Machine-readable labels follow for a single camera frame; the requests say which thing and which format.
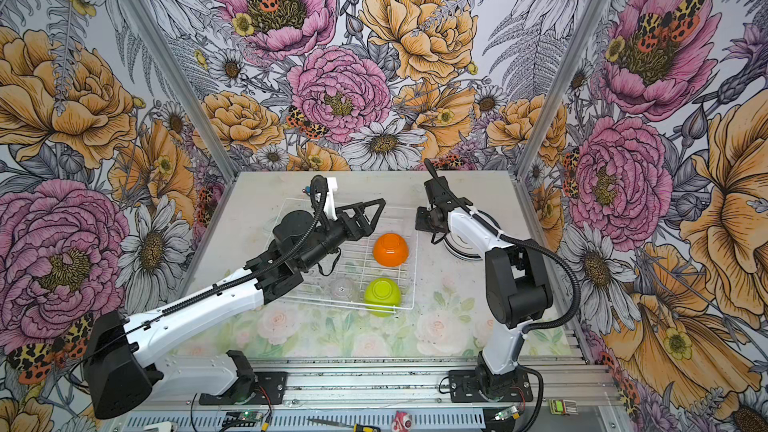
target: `yellow-green bowl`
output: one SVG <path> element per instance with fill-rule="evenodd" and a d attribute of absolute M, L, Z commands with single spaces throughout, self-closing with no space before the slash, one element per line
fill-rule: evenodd
<path fill-rule="evenodd" d="M 400 288 L 395 281 L 388 278 L 377 278 L 373 280 L 366 288 L 366 293 L 363 296 L 363 300 L 371 314 L 378 317 L 386 317 L 392 315 L 394 309 L 392 307 L 398 307 L 400 305 Z M 387 305 L 389 307 L 370 307 L 370 305 Z"/>

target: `dish rack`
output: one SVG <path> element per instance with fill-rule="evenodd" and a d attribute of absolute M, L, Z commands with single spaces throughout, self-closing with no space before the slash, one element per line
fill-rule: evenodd
<path fill-rule="evenodd" d="M 344 205 L 347 204 L 336 204 L 337 207 Z M 306 210 L 312 213 L 310 200 L 286 198 L 273 227 L 277 226 L 289 212 L 295 210 Z M 414 229 L 415 220 L 415 208 L 394 207 L 387 204 L 379 217 L 376 230 L 370 237 L 361 238 L 357 242 L 346 241 L 341 245 L 341 258 L 330 276 L 321 275 L 318 267 L 314 266 L 304 274 L 304 282 L 285 294 L 282 299 L 304 304 L 366 310 L 367 304 L 363 301 L 363 295 L 368 284 L 376 278 L 385 277 L 397 283 L 402 298 L 399 306 L 377 305 L 376 309 L 379 311 L 391 309 L 393 313 L 398 310 L 413 309 L 418 270 L 418 234 Z M 408 259 L 398 267 L 384 267 L 373 258 L 373 245 L 379 237 L 388 232 L 399 234 L 408 244 Z M 266 242 L 265 250 L 274 238 L 271 228 L 267 235 L 269 240 Z M 329 255 L 320 261 L 324 273 L 330 272 L 335 258 L 335 255 Z M 350 279 L 343 281 L 352 286 L 349 297 L 340 298 L 338 293 L 332 292 L 332 285 L 339 284 L 341 282 L 339 279 L 342 278 Z"/>

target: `metal post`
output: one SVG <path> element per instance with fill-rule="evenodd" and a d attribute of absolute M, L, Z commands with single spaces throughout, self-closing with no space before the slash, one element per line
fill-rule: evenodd
<path fill-rule="evenodd" d="M 210 121 L 203 113 L 200 101 L 197 99 L 194 91 L 192 91 L 192 86 L 187 81 L 187 77 L 181 71 L 181 67 L 176 61 L 173 52 L 171 52 L 168 42 L 165 41 L 158 23 L 155 22 L 152 9 L 145 1 L 120 0 L 120 4 L 128 12 L 130 23 L 136 28 L 141 39 L 147 44 L 149 52 L 163 70 L 170 86 L 176 92 L 182 107 L 192 118 L 192 122 L 197 127 L 200 137 L 205 142 L 211 157 L 221 171 L 225 184 L 229 186 L 234 182 L 237 171 L 226 154 L 224 146 L 221 145 L 221 141 L 216 136 L 213 127 L 211 127 Z"/>
<path fill-rule="evenodd" d="M 531 130 L 531 136 L 528 139 L 528 143 L 525 144 L 523 155 L 518 162 L 516 174 L 519 180 L 523 180 L 526 172 L 531 168 L 538 150 L 542 147 L 544 137 L 547 135 L 547 129 L 558 112 L 558 106 L 565 93 L 565 87 L 568 86 L 571 77 L 576 72 L 579 56 L 590 41 L 594 26 L 600 20 L 600 16 L 609 2 L 610 0 L 589 0 L 584 15 L 576 24 L 571 41 L 568 42 L 568 48 L 565 50 L 565 55 L 563 55 L 560 61 L 558 72 L 554 74 L 552 85 L 550 85 L 547 92 L 547 101 L 542 108 L 542 114 L 536 121 L 533 130 Z"/>

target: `screwdriver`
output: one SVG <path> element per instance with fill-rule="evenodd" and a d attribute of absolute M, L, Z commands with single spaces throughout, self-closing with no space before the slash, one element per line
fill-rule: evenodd
<path fill-rule="evenodd" d="M 373 427 L 372 425 L 349 425 L 349 424 L 342 424 L 341 422 L 334 422 L 333 420 L 323 420 L 323 419 L 310 419 L 310 422 L 315 422 L 316 424 L 322 424 L 322 425 L 332 425 L 335 427 L 346 427 L 348 429 L 352 429 L 352 432 L 382 432 L 379 427 Z"/>

